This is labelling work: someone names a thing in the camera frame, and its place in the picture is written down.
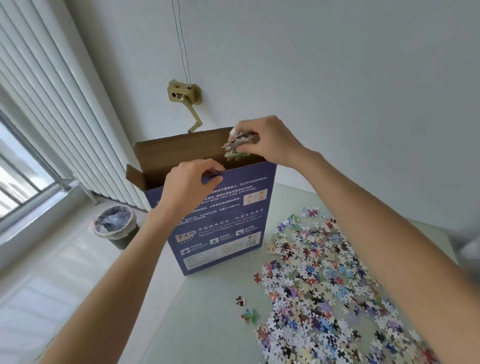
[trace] forearm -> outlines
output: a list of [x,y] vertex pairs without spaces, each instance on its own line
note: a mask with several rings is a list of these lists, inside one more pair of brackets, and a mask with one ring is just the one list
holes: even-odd
[[137,319],[160,253],[176,222],[162,211],[146,223],[48,347],[42,364],[114,364]]
[[406,219],[320,154],[303,149],[295,168],[442,362],[477,361],[472,344],[480,335],[480,299],[461,269]]

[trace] window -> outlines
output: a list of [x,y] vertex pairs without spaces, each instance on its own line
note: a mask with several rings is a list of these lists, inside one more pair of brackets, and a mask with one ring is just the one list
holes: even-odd
[[0,232],[60,188],[67,185],[0,112]]

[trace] wire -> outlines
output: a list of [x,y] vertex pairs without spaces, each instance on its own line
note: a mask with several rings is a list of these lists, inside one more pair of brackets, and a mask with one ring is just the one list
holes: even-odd
[[190,81],[190,85],[192,85],[192,79],[190,78],[190,68],[188,66],[187,47],[185,46],[185,40],[183,39],[183,29],[181,27],[181,20],[180,20],[180,0],[177,0],[177,3],[179,5],[179,24],[180,24],[181,39],[182,39],[182,42],[183,42],[183,49],[185,50],[185,60],[187,61],[188,80]]
[[173,18],[175,19],[175,28],[177,30],[177,38],[179,40],[179,46],[180,46],[180,54],[181,54],[181,63],[183,64],[183,71],[185,72],[185,79],[187,80],[187,86],[188,84],[188,78],[187,78],[187,71],[185,70],[185,64],[183,63],[183,51],[181,49],[181,43],[180,43],[180,35],[179,35],[179,29],[177,27],[177,16],[175,15],[175,7],[173,6],[173,0],[172,0],[172,10],[173,10]]

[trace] white wall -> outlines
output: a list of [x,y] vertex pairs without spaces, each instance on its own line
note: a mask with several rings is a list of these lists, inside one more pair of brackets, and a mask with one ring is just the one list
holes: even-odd
[[[185,79],[170,1],[66,3],[130,141],[185,133],[166,92]],[[204,129],[274,113],[401,214],[480,232],[480,2],[180,5]]]

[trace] blue puzzle box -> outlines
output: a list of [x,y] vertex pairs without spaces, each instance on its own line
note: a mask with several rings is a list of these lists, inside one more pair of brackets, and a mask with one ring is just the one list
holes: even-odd
[[276,164],[260,156],[227,161],[223,144],[231,128],[176,135],[133,144],[142,171],[127,165],[126,179],[155,207],[170,170],[179,163],[213,158],[226,171],[223,181],[175,227],[168,243],[184,275],[262,246]]

